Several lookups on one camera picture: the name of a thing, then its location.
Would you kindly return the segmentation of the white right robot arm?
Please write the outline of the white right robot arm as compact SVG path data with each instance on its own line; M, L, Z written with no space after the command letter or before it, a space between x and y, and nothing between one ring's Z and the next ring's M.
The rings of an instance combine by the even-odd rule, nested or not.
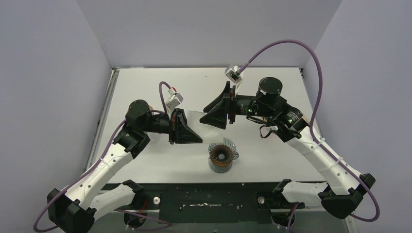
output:
M282 82L274 77L260 80L255 96L236 94L236 87L225 85L222 93L207 107L200 122L225 129L236 116L266 128L297 150L323 176L322 183L281 181L274 189L289 203L323 207L332 216L344 219L355 211L375 183L369 173L360 173L336 155L311 126L306 116L281 96Z

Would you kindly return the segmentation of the small clear glass cup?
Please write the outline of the small clear glass cup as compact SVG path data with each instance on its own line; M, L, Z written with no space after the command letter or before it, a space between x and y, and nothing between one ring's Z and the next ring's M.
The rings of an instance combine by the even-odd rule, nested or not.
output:
M237 148L236 148L235 143L232 140L224 137L223 142L211 143L208 146L209 155L217 154L219 151L235 153L237 152Z

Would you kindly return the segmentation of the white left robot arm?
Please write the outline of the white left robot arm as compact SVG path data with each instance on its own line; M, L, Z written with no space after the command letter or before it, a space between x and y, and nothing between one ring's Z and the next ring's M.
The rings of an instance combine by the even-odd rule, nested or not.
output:
M86 233L96 220L120 207L140 207L145 200L143 188L132 180L103 194L99 192L145 149L150 142L148 133L167 134L171 144L203 142L188 126L184 110L177 108L171 116L153 114L146 101L136 100L129 105L125 120L115 129L95 164L74 184L48 194L49 219L66 233Z

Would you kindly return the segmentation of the white paper coffee filter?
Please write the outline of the white paper coffee filter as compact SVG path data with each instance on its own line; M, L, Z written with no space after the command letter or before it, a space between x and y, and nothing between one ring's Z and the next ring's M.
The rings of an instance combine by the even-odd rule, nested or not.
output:
M200 122L200 119L206 114L199 111L188 110L187 124L198 134L204 141L210 141L213 138L221 137L222 130Z

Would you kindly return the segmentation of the clear glass pitcher with handle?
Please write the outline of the clear glass pitcher with handle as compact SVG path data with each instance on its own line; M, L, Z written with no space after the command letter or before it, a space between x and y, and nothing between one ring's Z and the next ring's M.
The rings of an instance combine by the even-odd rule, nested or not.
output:
M238 152L228 153L219 151L217 154L209 155L208 166L216 173L226 173L231 169L233 161L238 159L238 157Z

